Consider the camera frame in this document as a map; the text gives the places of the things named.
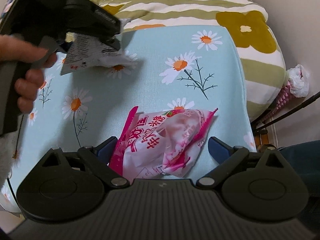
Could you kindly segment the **person's left hand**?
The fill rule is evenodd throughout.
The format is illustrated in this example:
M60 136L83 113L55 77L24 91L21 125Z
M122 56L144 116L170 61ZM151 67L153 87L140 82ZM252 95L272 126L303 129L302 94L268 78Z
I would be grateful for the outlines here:
M1 36L1 61L21 61L33 63L42 59L48 50L37 47L29 42L15 37ZM15 82L15 90L19 95L17 106L23 114L29 114L34 107L38 89L44 83L44 74L41 69L30 69L24 78Z

